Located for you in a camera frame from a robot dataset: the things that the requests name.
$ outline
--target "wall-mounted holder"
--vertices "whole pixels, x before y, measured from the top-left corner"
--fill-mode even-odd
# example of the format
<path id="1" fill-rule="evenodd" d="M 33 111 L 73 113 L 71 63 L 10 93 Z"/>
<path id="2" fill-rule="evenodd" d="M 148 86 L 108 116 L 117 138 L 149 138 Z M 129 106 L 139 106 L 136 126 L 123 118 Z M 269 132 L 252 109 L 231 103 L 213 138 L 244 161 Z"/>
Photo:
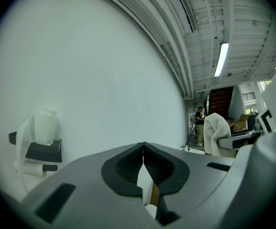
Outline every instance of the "wall-mounted holder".
<path id="1" fill-rule="evenodd" d="M 16 145 L 17 132 L 9 133 L 9 142 Z M 38 143 L 31 143 L 28 152 L 25 156 L 28 159 L 35 159 L 46 162 L 62 162 L 62 140 L 54 141 L 52 145 L 42 145 Z"/>

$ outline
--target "white cloth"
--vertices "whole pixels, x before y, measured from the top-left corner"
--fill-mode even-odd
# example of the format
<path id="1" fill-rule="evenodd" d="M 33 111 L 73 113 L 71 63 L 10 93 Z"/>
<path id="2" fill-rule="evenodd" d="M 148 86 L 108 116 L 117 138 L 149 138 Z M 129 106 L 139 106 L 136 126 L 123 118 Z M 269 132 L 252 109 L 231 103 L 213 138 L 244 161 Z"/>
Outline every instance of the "white cloth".
<path id="1" fill-rule="evenodd" d="M 213 113 L 205 118 L 204 123 L 204 144 L 205 153 L 232 157 L 236 156 L 236 151 L 218 146 L 217 141 L 221 137 L 231 137 L 230 127 L 222 116 Z"/>

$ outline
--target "cardboard box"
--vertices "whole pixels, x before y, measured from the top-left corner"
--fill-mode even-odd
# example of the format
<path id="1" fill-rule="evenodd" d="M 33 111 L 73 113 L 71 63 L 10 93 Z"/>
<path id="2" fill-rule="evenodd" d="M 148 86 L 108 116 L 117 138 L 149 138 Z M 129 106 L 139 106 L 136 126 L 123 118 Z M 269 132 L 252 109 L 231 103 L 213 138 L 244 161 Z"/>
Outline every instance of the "cardboard box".
<path id="1" fill-rule="evenodd" d="M 248 114 L 242 114 L 240 119 L 234 122 L 233 132 L 247 130 L 246 129 L 246 121 L 248 120 Z"/>

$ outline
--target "staircase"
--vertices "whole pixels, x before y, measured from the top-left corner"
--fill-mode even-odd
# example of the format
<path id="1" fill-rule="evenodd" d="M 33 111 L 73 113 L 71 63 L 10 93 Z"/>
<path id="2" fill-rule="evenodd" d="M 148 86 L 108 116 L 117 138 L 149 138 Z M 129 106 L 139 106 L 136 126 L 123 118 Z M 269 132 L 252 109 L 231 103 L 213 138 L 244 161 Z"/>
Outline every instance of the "staircase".
<path id="1" fill-rule="evenodd" d="M 233 95 L 233 86 L 211 90 L 209 94 L 209 115 L 217 113 L 228 118 L 229 105 Z"/>

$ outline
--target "person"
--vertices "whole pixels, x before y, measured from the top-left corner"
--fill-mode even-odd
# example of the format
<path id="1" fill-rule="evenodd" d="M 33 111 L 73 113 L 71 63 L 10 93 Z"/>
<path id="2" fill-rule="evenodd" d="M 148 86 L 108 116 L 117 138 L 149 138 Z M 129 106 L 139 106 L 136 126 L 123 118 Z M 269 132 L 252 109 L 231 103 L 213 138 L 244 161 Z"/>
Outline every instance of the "person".
<path id="1" fill-rule="evenodd" d="M 204 136 L 204 121 L 202 118 L 201 112 L 203 107 L 199 107 L 198 111 L 195 113 L 196 118 L 196 128 L 198 130 L 197 146 L 203 146 L 203 136 Z"/>

